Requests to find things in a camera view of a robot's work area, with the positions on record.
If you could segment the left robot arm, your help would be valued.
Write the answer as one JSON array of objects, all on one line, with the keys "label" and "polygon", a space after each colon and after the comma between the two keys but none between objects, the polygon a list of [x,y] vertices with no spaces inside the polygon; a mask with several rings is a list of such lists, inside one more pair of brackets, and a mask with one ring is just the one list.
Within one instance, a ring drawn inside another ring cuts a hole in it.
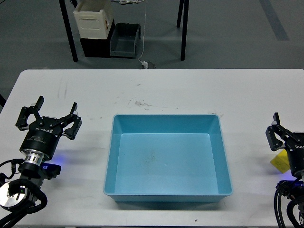
[{"label": "left robot arm", "polygon": [[15,126],[27,131],[20,147],[24,159],[12,159],[1,163],[11,164],[11,175],[0,175],[0,206],[10,212],[0,220],[2,228],[11,228],[28,214],[36,213],[47,205],[47,196],[41,190],[43,180],[58,176],[61,166],[50,164],[61,136],[75,139],[82,124],[73,103],[68,115],[59,119],[40,116],[44,103],[40,96],[36,103],[23,107]]}]

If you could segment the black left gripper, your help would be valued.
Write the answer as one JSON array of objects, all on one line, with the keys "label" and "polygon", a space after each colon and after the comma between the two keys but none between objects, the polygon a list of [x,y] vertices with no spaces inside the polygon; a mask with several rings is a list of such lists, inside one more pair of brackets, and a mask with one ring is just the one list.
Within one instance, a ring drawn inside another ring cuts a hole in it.
[{"label": "black left gripper", "polygon": [[[15,126],[20,130],[28,130],[20,147],[22,154],[35,151],[44,154],[45,160],[51,160],[55,153],[59,138],[65,136],[74,140],[82,124],[78,116],[77,103],[74,102],[70,114],[59,119],[44,116],[38,113],[44,103],[44,97],[40,96],[37,102],[30,107],[22,107]],[[33,114],[36,121],[28,124],[28,117]]]}]

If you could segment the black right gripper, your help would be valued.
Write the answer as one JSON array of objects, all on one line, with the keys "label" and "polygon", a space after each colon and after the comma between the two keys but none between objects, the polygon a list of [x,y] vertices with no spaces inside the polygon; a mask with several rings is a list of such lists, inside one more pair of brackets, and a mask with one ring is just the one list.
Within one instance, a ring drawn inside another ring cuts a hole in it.
[{"label": "black right gripper", "polygon": [[266,137],[272,151],[285,149],[289,160],[291,174],[294,177],[304,175],[304,134],[292,133],[280,123],[278,112],[273,115],[273,121],[266,129]]}]

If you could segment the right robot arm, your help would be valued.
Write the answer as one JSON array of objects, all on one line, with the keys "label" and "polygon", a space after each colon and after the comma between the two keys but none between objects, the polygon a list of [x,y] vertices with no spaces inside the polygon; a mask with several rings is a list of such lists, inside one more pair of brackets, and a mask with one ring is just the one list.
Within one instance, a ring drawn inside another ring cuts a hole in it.
[{"label": "right robot arm", "polygon": [[304,226],[304,133],[291,132],[284,128],[279,114],[274,113],[273,121],[266,130],[266,137],[272,151],[284,149],[291,175],[295,180],[281,180],[278,182],[274,195],[274,211],[277,224],[285,228],[281,201],[282,197],[289,199],[286,214],[293,227]]}]

